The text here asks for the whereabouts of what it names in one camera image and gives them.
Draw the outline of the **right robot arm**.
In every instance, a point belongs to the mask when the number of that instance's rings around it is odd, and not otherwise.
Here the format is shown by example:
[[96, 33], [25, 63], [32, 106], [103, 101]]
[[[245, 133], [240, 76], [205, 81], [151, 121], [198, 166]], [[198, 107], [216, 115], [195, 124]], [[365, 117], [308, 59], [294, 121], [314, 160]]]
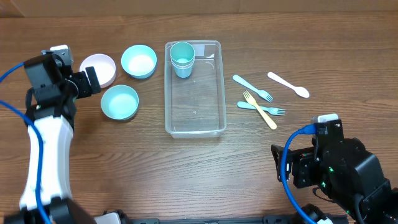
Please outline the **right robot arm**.
[[345, 138], [340, 119], [316, 121], [294, 132], [284, 146], [273, 144], [277, 178], [296, 213], [291, 223], [333, 223], [316, 206], [301, 207], [289, 189], [313, 186], [357, 223], [397, 223], [397, 189], [384, 177], [379, 159], [357, 138]]

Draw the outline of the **white cup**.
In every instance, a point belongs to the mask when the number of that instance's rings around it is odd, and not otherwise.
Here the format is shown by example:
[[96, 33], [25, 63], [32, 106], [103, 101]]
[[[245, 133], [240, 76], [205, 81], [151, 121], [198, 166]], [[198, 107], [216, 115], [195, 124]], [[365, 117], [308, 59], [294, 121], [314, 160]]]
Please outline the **white cup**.
[[186, 65], [181, 65], [181, 64], [179, 64], [177, 62], [171, 61], [171, 64], [176, 69], [185, 70], [185, 69], [188, 69], [188, 68], [192, 67], [192, 65], [194, 64], [194, 61], [191, 61], [190, 63], [188, 63]]

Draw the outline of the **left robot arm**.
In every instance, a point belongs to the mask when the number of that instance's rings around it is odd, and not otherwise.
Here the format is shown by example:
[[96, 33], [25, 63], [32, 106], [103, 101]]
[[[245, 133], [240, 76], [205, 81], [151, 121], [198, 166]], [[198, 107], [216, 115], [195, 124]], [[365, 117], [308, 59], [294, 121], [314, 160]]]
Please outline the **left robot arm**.
[[73, 72], [67, 50], [44, 50], [21, 63], [32, 85], [25, 96], [25, 113], [1, 102], [27, 126], [30, 161], [20, 211], [5, 223], [94, 223], [72, 199], [69, 152], [74, 133], [75, 100], [101, 91], [93, 67]]

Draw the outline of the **white bowl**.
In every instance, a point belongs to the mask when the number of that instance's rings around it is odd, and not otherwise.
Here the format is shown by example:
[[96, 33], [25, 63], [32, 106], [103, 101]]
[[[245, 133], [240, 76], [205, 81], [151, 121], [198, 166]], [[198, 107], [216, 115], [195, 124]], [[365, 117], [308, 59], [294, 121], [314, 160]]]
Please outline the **white bowl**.
[[80, 71], [86, 71], [86, 67], [94, 67], [101, 88], [110, 86], [116, 79], [116, 64], [108, 55], [90, 55], [80, 64]]

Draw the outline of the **yellow plastic fork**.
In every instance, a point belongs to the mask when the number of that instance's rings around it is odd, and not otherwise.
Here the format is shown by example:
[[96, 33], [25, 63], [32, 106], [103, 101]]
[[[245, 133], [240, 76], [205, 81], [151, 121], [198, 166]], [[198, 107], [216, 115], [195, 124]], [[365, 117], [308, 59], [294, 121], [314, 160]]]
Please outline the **yellow plastic fork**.
[[250, 105], [252, 105], [253, 107], [255, 107], [255, 109], [257, 109], [259, 114], [262, 116], [263, 120], [267, 123], [268, 127], [270, 127], [272, 130], [277, 129], [276, 123], [266, 114], [264, 110], [260, 108], [254, 97], [248, 91], [244, 91], [243, 96]]

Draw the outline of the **white plastic spoon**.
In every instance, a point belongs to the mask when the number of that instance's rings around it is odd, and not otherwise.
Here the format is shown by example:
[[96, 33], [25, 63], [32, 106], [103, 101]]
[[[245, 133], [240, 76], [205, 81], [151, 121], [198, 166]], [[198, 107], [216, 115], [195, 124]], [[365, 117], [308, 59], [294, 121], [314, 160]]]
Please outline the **white plastic spoon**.
[[290, 89], [292, 89], [298, 96], [302, 97], [302, 98], [309, 98], [310, 97], [310, 93], [308, 92], [308, 90], [302, 86], [294, 86], [291, 83], [287, 82], [286, 80], [284, 80], [283, 78], [281, 78], [280, 76], [276, 75], [273, 72], [268, 72], [267, 76], [271, 79], [276, 81], [277, 83], [280, 83]]

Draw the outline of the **light blue bowl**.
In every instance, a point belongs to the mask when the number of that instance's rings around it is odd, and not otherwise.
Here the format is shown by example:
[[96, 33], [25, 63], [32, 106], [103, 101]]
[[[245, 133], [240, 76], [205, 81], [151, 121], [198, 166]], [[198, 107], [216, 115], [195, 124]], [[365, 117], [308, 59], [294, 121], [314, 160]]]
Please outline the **light blue bowl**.
[[127, 85], [116, 85], [102, 96], [102, 112], [110, 119], [129, 120], [135, 116], [139, 108], [139, 95]]

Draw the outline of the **teal bowl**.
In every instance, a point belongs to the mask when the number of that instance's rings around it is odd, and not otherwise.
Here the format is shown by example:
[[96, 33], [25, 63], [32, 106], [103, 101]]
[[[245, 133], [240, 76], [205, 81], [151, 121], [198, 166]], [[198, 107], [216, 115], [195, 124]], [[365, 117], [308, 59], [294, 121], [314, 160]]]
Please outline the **teal bowl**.
[[146, 79], [155, 71], [157, 56], [155, 51], [147, 45], [133, 45], [123, 52], [121, 65], [130, 76]]

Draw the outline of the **blue cup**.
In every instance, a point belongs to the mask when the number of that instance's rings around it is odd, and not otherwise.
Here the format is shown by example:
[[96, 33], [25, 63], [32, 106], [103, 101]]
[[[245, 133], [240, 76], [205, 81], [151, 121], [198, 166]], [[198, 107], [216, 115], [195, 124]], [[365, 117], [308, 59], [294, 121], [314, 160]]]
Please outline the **blue cup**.
[[174, 72], [179, 78], [188, 78], [192, 73], [193, 67], [177, 68], [174, 67]]

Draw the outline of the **teal cup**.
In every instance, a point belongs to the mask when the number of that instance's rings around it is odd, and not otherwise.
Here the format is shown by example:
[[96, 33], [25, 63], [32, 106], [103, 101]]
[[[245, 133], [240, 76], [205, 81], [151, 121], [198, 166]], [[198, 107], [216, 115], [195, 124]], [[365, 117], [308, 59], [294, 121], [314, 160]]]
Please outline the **teal cup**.
[[188, 42], [177, 42], [171, 47], [170, 56], [177, 65], [188, 65], [195, 59], [195, 49]]

